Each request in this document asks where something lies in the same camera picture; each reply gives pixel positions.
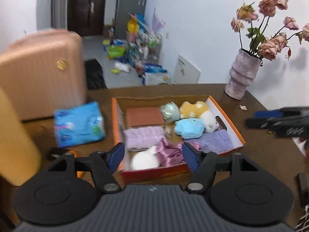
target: lavender towel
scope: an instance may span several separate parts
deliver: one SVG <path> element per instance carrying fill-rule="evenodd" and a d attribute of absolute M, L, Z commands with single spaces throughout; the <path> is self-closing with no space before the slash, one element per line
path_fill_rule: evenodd
<path fill-rule="evenodd" d="M 164 136 L 164 129 L 160 126 L 131 128 L 124 131 L 127 149 L 143 149 L 156 146 Z"/>
<path fill-rule="evenodd" d="M 233 150 L 232 142 L 225 129 L 213 133 L 203 133 L 200 138 L 186 139 L 188 142 L 198 142 L 204 152 L 226 153 Z"/>

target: brown table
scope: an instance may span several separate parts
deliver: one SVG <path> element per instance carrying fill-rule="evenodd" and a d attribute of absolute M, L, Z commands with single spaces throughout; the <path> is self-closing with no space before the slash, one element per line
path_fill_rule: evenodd
<path fill-rule="evenodd" d="M 89 91 L 91 99 L 99 102 L 105 120 L 106 138 L 100 142 L 74 147 L 80 155 L 87 156 L 94 151 L 108 151 L 113 146 L 112 137 L 112 112 L 111 98 L 117 96 L 126 97 L 155 97 L 165 95 L 211 95 L 229 116 L 236 128 L 247 142 L 241 152 L 250 159 L 257 162 L 264 169 L 268 170 L 280 181 L 284 182 L 295 195 L 294 208 L 291 211 L 287 223 L 295 227 L 299 218 L 303 214 L 303 209 L 299 203 L 295 176 L 305 172 L 306 165 L 304 156 L 301 154 L 292 139 L 276 138 L 268 134 L 265 130 L 247 130 L 244 126 L 244 119 L 252 116 L 253 112 L 265 110 L 265 108 L 248 92 L 241 101 L 234 100 L 224 93 L 223 84 L 198 84 L 198 85 L 162 85 L 154 87 L 134 87 L 121 89 L 104 89 Z M 239 105 L 247 106 L 248 110 L 243 111 Z M 44 119 L 30 121 L 24 124 L 34 142 L 43 154 L 50 147 L 56 146 L 53 134 L 53 120 Z M 119 172 L 114 174 L 117 181 L 123 185 Z M 181 184 L 185 185 L 191 173 L 162 178 L 159 180 L 142 182 L 141 184 Z M 216 181 L 226 177 L 226 173 L 218 173 Z M 83 177 L 92 182 L 89 173 Z M 12 207 L 12 194 L 16 187 L 11 186 L 2 180 L 1 188 L 1 207 L 8 217 L 18 224 L 19 220 Z"/>

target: floor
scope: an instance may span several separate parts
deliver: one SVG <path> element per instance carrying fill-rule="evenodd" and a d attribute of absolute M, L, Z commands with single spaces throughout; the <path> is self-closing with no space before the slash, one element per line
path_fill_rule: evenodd
<path fill-rule="evenodd" d="M 102 40 L 103 38 L 99 36 L 83 37 L 83 55 L 84 60 L 95 58 L 101 64 L 106 87 L 112 89 L 143 86 L 133 68 L 130 73 L 120 72 L 118 75 L 111 73 L 115 62 L 107 58 Z"/>

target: suitcase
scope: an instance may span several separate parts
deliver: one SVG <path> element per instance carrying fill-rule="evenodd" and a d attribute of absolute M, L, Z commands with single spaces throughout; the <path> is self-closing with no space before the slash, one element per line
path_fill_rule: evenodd
<path fill-rule="evenodd" d="M 0 87 L 19 119 L 51 117 L 56 109 L 86 103 L 82 38 L 67 30 L 47 30 L 9 45 L 0 55 Z"/>

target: flower stem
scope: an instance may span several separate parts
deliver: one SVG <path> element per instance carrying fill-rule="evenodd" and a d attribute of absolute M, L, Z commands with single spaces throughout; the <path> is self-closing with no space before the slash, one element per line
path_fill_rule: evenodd
<path fill-rule="evenodd" d="M 261 29 L 261 27 L 262 27 L 262 25 L 263 25 L 263 22 L 264 22 L 265 17 L 266 17 L 266 16 L 264 16 L 263 21 L 262 21 L 261 25 L 259 26 L 259 30 Z"/>
<path fill-rule="evenodd" d="M 272 38 L 274 38 L 276 35 L 278 35 L 279 32 L 280 32 L 284 27 L 285 27 L 285 26 L 283 26 L 281 29 L 279 29 L 278 32 L 277 32 Z"/>
<path fill-rule="evenodd" d="M 241 42 L 241 34 L 240 34 L 240 31 L 239 31 L 239 40 L 240 40 L 241 48 L 243 48 L 243 43 Z"/>
<path fill-rule="evenodd" d="M 291 35 L 291 36 L 290 36 L 287 40 L 291 39 L 291 37 L 292 37 L 292 36 L 295 36 L 296 34 L 299 34 L 299 33 L 302 33 L 302 31 L 297 32 L 297 33 L 295 33 L 295 34 Z"/>
<path fill-rule="evenodd" d="M 268 25 L 269 18 L 270 18 L 270 17 L 267 18 L 267 22 L 266 22 L 265 28 L 263 29 L 261 35 L 263 35 L 264 31 L 266 30 L 266 27 L 267 27 L 267 25 Z"/>
<path fill-rule="evenodd" d="M 251 53 L 251 48 L 253 46 L 253 36 L 252 36 L 252 33 L 253 33 L 253 26 L 252 26 L 252 21 L 251 21 L 251 47 L 250 47 L 250 50 L 249 50 L 250 53 Z"/>

